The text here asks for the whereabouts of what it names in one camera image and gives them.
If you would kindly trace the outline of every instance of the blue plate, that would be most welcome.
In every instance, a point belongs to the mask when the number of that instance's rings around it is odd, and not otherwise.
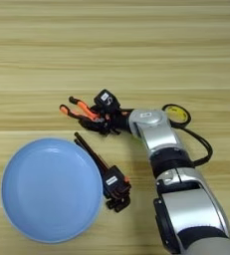
[[[27,237],[58,243],[95,221],[103,184],[92,158],[66,140],[45,138],[22,147],[2,179],[2,202],[11,223]]]

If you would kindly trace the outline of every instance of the tabletop surface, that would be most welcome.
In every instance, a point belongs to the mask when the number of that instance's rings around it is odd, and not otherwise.
[[[190,110],[190,127],[214,147],[200,167],[230,220],[230,0],[0,0],[0,182],[22,145],[84,135],[131,180],[131,205],[104,206],[79,238],[59,245],[14,230],[0,200],[0,255],[164,255],[152,200],[154,178],[141,142],[101,137],[59,113],[68,96],[93,103],[103,88],[124,108]],[[204,149],[180,133],[192,158]]]

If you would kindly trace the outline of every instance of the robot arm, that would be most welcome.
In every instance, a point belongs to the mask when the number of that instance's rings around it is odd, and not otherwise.
[[[230,254],[228,219],[194,168],[163,111],[134,110],[128,124],[142,139],[156,178],[156,222],[172,254]]]
[[[211,145],[203,137],[184,128],[209,152],[207,157],[192,162],[171,127],[179,123],[170,121],[164,111],[123,110],[107,90],[95,97],[96,104],[91,108],[73,97],[70,102],[85,114],[71,112],[65,105],[60,106],[61,111],[78,119],[84,128],[105,135],[119,133],[116,129],[127,130],[143,141],[156,179],[156,222],[163,245],[171,254],[230,255],[228,219],[195,169],[211,157]]]

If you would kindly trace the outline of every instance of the black cable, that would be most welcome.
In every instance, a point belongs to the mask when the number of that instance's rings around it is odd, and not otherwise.
[[[185,127],[181,128],[181,129],[184,130],[185,132],[189,133],[195,139],[197,139],[207,150],[206,156],[193,161],[194,166],[199,166],[199,165],[202,165],[202,164],[208,162],[213,155],[213,148],[212,148],[211,144],[205,138],[203,138],[196,132],[194,132],[188,128],[185,128]]]

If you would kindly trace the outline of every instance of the wooden table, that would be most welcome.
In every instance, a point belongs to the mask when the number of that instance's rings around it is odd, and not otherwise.
[[[79,238],[59,245],[26,239],[0,201],[0,255],[162,255],[154,178],[139,140],[100,137],[62,116],[74,95],[91,104],[102,88],[127,108],[181,104],[210,140],[201,170],[230,220],[230,0],[0,0],[0,182],[9,157],[39,137],[75,130],[130,176],[131,206],[104,207]],[[204,154],[182,134],[192,158]]]

